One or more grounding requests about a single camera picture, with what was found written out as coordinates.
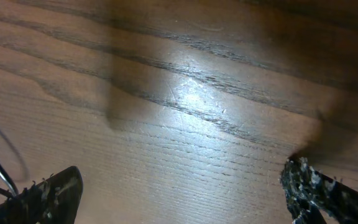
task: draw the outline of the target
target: brown wood tabletop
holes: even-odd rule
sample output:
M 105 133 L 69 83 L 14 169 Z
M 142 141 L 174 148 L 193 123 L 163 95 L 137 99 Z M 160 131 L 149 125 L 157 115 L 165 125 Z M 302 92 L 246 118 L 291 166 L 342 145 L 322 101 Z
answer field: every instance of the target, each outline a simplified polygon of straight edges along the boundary
M 76 223 L 291 223 L 299 149 L 358 190 L 358 1 L 0 0 L 0 130 Z

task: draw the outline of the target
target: textured black object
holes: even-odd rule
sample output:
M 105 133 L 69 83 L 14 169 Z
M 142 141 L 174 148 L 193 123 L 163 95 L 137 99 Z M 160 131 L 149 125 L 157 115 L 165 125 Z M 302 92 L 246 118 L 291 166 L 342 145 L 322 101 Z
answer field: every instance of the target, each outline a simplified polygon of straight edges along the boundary
M 73 224 L 82 191 L 80 171 L 69 167 L 0 204 L 0 223 Z
M 293 223 L 326 223 L 320 209 L 340 224 L 358 224 L 358 192 L 315 171 L 306 158 L 288 159 L 280 181 Z

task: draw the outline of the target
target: wooden surface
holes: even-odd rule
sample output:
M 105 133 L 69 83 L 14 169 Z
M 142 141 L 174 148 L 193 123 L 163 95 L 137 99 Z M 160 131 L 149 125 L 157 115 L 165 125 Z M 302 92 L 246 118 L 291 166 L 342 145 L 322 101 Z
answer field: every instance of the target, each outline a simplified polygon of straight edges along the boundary
M 0 129 L 76 223 L 290 223 L 301 148 L 358 190 L 358 1 L 0 0 Z

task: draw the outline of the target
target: wooden table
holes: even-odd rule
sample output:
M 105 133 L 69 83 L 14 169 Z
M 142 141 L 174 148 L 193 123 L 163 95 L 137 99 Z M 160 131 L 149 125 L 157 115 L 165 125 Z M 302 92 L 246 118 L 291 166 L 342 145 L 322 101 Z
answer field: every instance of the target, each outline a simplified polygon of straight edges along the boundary
M 301 148 L 358 190 L 358 1 L 0 0 L 0 130 L 76 223 L 291 223 Z

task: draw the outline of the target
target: wood grain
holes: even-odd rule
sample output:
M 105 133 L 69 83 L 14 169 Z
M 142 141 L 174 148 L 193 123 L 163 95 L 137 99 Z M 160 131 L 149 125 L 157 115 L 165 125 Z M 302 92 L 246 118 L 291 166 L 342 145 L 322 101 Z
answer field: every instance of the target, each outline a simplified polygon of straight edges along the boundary
M 0 129 L 77 223 L 290 223 L 299 149 L 358 190 L 358 3 L 0 0 Z

